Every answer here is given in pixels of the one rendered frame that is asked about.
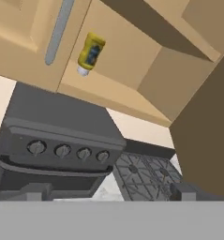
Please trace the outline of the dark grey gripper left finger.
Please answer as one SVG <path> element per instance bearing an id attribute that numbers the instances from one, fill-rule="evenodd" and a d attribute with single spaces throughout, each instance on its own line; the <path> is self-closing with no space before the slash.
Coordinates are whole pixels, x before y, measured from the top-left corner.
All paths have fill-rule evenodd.
<path id="1" fill-rule="evenodd" d="M 32 183 L 20 190 L 0 191 L 0 201 L 42 202 L 52 199 L 52 184 Z"/>

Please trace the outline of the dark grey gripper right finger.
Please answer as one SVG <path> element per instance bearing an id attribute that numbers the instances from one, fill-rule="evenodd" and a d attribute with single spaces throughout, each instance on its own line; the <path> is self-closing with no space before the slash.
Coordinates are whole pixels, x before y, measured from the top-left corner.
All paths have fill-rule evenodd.
<path id="1" fill-rule="evenodd" d="M 214 194 L 206 193 L 202 190 L 197 190 L 194 187 L 180 183 L 170 184 L 171 201 L 224 201 L 224 198 Z"/>

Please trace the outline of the tan cabinet door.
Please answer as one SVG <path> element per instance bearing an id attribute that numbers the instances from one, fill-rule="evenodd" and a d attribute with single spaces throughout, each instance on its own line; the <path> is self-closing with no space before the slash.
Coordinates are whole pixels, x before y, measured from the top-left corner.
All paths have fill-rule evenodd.
<path id="1" fill-rule="evenodd" d="M 224 55 L 170 132 L 183 179 L 224 198 Z"/>
<path id="2" fill-rule="evenodd" d="M 75 0 L 52 64 L 46 51 L 63 0 L 0 0 L 0 76 L 58 89 L 92 0 Z"/>

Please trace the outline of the yellow mustard bottle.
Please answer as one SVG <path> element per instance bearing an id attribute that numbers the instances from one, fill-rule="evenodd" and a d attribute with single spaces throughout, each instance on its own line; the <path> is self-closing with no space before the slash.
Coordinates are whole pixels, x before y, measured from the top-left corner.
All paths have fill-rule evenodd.
<path id="1" fill-rule="evenodd" d="M 97 59 L 102 52 L 106 40 L 94 33 L 88 33 L 82 51 L 78 58 L 77 71 L 83 77 L 95 67 Z"/>

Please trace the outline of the dark grey stove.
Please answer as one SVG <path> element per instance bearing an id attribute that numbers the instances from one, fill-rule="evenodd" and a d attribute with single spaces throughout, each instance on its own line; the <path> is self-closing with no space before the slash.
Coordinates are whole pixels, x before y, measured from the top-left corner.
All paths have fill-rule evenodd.
<path id="1" fill-rule="evenodd" d="M 44 153 L 33 156 L 27 144 L 41 140 L 46 143 Z M 156 148 L 148 143 L 125 139 L 125 145 L 108 144 L 78 137 L 49 133 L 48 131 L 22 127 L 3 121 L 0 128 L 0 157 L 21 166 L 35 166 L 74 172 L 104 172 L 113 168 L 113 175 L 122 197 L 127 201 L 168 201 L 171 197 L 170 184 L 182 182 L 182 175 L 171 163 L 172 151 L 159 156 Z M 71 152 L 64 158 L 54 153 L 54 148 L 67 144 Z M 92 155 L 85 161 L 78 159 L 77 151 L 88 147 Z M 110 157 L 99 162 L 96 155 L 108 151 Z M 91 198 L 106 177 L 71 177 L 12 172 L 0 166 L 0 191 L 20 190 L 32 183 L 52 184 L 52 200 Z"/>

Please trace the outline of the grey stove knob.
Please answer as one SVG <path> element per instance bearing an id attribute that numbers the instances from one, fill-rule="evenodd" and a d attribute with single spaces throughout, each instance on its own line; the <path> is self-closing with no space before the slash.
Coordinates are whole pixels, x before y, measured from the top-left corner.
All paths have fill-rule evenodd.
<path id="1" fill-rule="evenodd" d="M 27 144 L 27 150 L 33 156 L 37 156 L 39 154 L 44 153 L 46 149 L 47 149 L 46 143 L 41 140 L 35 140 Z"/>
<path id="2" fill-rule="evenodd" d="M 60 144 L 54 148 L 54 153 L 59 158 L 66 157 L 71 152 L 71 147 L 67 144 Z"/>
<path id="3" fill-rule="evenodd" d="M 110 157 L 110 153 L 109 153 L 108 151 L 106 151 L 106 150 L 100 151 L 100 152 L 98 152 L 97 155 L 96 155 L 96 159 L 97 159 L 97 161 L 99 161 L 99 162 L 104 162 L 104 161 L 106 161 L 109 157 Z"/>
<path id="4" fill-rule="evenodd" d="M 85 161 L 92 155 L 92 151 L 88 147 L 81 148 L 77 151 L 78 159 Z"/>

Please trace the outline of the tan open wall cabinet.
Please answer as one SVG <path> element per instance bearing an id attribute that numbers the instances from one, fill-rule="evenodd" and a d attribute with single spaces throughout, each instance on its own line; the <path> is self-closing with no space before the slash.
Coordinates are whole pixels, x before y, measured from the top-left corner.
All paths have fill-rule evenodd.
<path id="1" fill-rule="evenodd" d="M 88 33 L 106 40 L 83 77 Z M 224 0 L 92 0 L 59 92 L 169 126 L 224 55 Z"/>

